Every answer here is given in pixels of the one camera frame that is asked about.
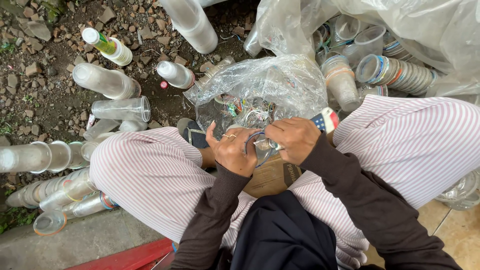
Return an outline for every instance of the dark sleeve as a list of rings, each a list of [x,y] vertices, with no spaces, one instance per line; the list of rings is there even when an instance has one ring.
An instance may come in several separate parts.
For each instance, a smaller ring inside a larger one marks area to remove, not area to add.
[[[387,270],[461,269],[442,250],[440,238],[428,236],[417,220],[418,211],[380,177],[362,170],[355,155],[333,148],[325,133],[300,167],[320,176],[327,191],[341,200]]]
[[[218,177],[211,188],[205,189],[195,207],[195,215],[175,253],[173,270],[205,270],[212,266],[237,209],[238,195],[251,179],[232,173],[218,163],[216,167]]]

